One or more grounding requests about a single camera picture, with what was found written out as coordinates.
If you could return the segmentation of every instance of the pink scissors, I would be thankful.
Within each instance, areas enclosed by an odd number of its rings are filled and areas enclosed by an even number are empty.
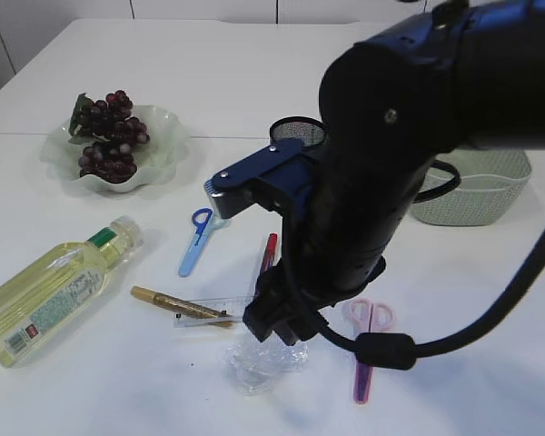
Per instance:
[[[387,304],[358,298],[345,305],[345,315],[353,323],[355,337],[365,332],[385,332],[395,324],[393,309]],[[357,362],[353,400],[365,404],[370,397],[373,367]]]

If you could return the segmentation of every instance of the grapes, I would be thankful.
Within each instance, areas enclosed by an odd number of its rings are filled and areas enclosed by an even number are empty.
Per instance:
[[[148,144],[150,137],[147,126],[132,116],[133,108],[134,102],[121,89],[81,108],[79,134],[99,140],[78,158],[80,177],[95,174],[109,183],[123,183],[137,172],[132,153]]]
[[[81,156],[79,157],[79,166],[81,168],[89,167],[91,166],[91,159],[89,159],[87,156]]]
[[[126,107],[122,107],[119,109],[119,114],[121,114],[122,119],[129,118],[131,116],[131,110]]]
[[[101,109],[101,111],[103,112],[107,110],[107,102],[105,100],[97,100],[94,105]]]
[[[122,132],[126,132],[129,129],[129,127],[126,122],[118,121],[117,123],[115,123],[114,129],[117,133],[122,133]]]
[[[144,134],[143,132],[141,132],[137,134],[136,139],[138,144],[148,144],[150,137],[149,134]]]
[[[94,156],[94,148],[89,146],[89,147],[85,147],[83,149],[83,156],[86,156],[86,157],[93,157]]]
[[[129,145],[129,144],[119,145],[119,153],[121,153],[121,154],[130,154],[131,153],[131,145]]]

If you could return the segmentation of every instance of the table surface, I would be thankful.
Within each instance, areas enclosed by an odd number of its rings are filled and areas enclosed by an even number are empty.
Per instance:
[[[145,240],[100,303],[19,367],[0,367],[0,436],[545,435],[545,272],[488,337],[409,372],[376,370],[366,406],[352,402],[352,356],[321,338],[308,342],[303,372],[272,392],[242,396],[224,359],[242,326],[178,330],[169,312],[129,294],[135,284],[184,299],[251,292],[266,236],[281,230],[278,216],[257,207],[214,234],[192,276],[177,276],[190,216],[207,205],[203,181],[265,145],[258,138],[271,120],[315,115],[326,65],[378,28],[79,21],[0,92],[0,284],[57,243],[84,240],[122,214],[144,228]],[[110,50],[116,40],[131,41],[148,62],[117,69],[127,50]],[[77,58],[85,46],[91,65]],[[203,137],[189,141],[167,184],[126,194],[69,191],[38,159],[45,134],[79,92],[117,87],[137,103],[177,112]],[[395,309],[397,331],[418,342],[439,338],[498,296],[545,225],[545,152],[530,159],[527,188],[491,226],[402,221],[388,269],[363,293]],[[352,334],[341,305],[326,314]]]

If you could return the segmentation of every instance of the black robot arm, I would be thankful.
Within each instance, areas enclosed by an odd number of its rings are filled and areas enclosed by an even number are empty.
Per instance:
[[[206,186],[224,217],[258,203],[283,218],[282,259],[258,280],[243,318],[249,329],[260,341],[275,331],[287,344],[320,332],[361,362],[398,369],[489,332],[544,266],[545,233],[489,311],[440,342],[415,345],[392,333],[351,341],[317,311],[383,272],[382,253],[437,154],[545,148],[545,0],[476,8],[460,0],[411,17],[337,59],[319,107],[330,138],[320,160],[286,140]],[[365,220],[355,233],[351,216]]]

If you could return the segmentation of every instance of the clear plastic wrap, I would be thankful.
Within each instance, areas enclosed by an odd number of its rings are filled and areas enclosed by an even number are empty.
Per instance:
[[[290,347],[276,334],[260,343],[246,333],[226,352],[231,378],[244,395],[270,391],[286,372],[301,371],[308,359],[305,342],[297,342]]]

